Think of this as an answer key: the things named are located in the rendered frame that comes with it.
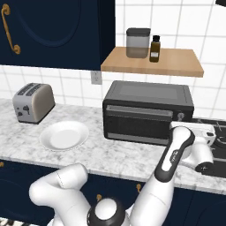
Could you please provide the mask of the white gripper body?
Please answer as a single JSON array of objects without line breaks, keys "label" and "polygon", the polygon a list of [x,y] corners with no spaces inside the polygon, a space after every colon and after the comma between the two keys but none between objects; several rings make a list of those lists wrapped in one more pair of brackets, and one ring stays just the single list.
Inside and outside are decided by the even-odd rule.
[{"label": "white gripper body", "polygon": [[193,132],[200,132],[203,137],[214,138],[215,128],[211,124],[198,124],[198,123],[187,123],[187,122],[176,122],[170,123],[170,127],[185,126],[192,130]]}]

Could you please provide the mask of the black toaster oven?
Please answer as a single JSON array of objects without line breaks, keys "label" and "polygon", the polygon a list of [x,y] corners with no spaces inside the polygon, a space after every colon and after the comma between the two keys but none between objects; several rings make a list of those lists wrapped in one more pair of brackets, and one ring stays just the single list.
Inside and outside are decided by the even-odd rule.
[{"label": "black toaster oven", "polygon": [[[173,113],[172,118],[155,116],[141,116],[140,118],[153,118],[170,122],[190,122],[194,111],[188,86],[135,81],[113,81],[102,102],[103,117],[109,116],[106,111],[108,105],[169,110]],[[182,120],[177,118],[177,114],[180,112],[185,114]]]}]

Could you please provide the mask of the black toaster oven door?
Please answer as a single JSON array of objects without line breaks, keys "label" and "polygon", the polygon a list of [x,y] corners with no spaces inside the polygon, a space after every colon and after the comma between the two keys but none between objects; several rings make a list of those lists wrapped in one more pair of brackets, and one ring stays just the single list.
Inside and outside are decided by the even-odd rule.
[{"label": "black toaster oven door", "polygon": [[166,146],[170,121],[109,115],[103,117],[103,132],[106,139]]}]

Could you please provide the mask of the navy base cupboard door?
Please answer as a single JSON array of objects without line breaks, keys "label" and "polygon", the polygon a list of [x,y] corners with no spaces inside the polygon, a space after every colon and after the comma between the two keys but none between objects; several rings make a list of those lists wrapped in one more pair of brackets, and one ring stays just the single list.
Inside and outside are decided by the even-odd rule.
[{"label": "navy base cupboard door", "polygon": [[139,195],[136,184],[141,184],[142,189],[145,183],[89,174],[81,191],[91,206],[97,202],[96,195],[101,194],[103,198],[116,198],[122,203],[124,209],[128,209]]},{"label": "navy base cupboard door", "polygon": [[0,216],[47,226],[54,217],[54,210],[36,206],[29,198],[29,187],[56,169],[1,159],[0,162],[4,163],[0,168]]},{"label": "navy base cupboard door", "polygon": [[176,188],[164,226],[226,226],[226,195]]}]

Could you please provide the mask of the silver toaster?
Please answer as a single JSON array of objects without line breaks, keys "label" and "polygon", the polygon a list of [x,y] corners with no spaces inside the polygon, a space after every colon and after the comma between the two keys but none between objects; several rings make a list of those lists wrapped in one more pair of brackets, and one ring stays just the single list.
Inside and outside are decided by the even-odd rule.
[{"label": "silver toaster", "polygon": [[12,98],[16,117],[20,123],[39,124],[55,107],[49,84],[28,83]]}]

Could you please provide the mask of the black hob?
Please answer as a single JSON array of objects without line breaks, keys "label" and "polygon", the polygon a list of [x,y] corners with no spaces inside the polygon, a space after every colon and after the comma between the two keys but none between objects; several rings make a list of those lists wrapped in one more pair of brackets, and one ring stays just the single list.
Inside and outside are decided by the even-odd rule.
[{"label": "black hob", "polygon": [[214,156],[214,166],[207,169],[203,175],[226,178],[226,121],[194,118],[193,123],[211,124],[215,128],[215,142],[211,146]]}]

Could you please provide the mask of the brown glass bottle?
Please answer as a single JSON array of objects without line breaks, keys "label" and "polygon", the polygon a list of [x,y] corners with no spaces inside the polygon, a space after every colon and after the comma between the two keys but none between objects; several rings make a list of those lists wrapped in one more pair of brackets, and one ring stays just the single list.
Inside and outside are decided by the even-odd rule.
[{"label": "brown glass bottle", "polygon": [[152,63],[159,62],[160,49],[161,49],[160,36],[154,35],[153,40],[151,42],[151,47],[150,47],[150,55],[149,55],[150,62]]}]

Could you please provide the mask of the grey lidded canister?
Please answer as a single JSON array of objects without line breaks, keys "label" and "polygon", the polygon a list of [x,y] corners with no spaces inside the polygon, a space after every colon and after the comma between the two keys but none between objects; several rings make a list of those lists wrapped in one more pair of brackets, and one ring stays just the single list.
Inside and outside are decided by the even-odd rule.
[{"label": "grey lidded canister", "polygon": [[146,58],[150,28],[130,27],[126,30],[126,55],[129,58]]}]

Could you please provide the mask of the white plate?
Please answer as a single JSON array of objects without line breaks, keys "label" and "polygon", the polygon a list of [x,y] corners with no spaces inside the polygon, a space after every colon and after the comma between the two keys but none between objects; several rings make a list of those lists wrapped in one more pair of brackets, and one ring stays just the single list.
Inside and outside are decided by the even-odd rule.
[{"label": "white plate", "polygon": [[89,136],[89,129],[78,121],[61,121],[43,130],[39,141],[51,151],[68,151],[82,145]]}]

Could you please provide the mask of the wooden wall shelf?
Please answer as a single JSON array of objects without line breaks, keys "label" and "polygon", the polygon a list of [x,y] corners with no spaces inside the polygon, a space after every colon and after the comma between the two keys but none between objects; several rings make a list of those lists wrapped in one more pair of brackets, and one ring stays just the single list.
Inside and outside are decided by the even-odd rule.
[{"label": "wooden wall shelf", "polygon": [[157,63],[146,58],[129,58],[126,47],[115,47],[101,65],[102,72],[170,75],[202,78],[204,70],[192,49],[161,49]]}]

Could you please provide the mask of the white wall outlet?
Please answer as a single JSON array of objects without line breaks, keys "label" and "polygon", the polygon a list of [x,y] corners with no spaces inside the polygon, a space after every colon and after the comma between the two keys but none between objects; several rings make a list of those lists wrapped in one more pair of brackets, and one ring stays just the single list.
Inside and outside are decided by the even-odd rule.
[{"label": "white wall outlet", "polygon": [[102,84],[102,72],[101,71],[91,71],[91,83],[93,85]]}]

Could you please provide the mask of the navy wall cupboard door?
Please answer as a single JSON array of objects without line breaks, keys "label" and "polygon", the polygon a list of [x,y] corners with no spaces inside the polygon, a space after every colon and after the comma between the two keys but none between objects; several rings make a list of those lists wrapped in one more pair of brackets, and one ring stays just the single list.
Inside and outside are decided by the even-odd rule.
[{"label": "navy wall cupboard door", "polygon": [[115,46],[115,0],[0,0],[0,64],[99,71]]}]

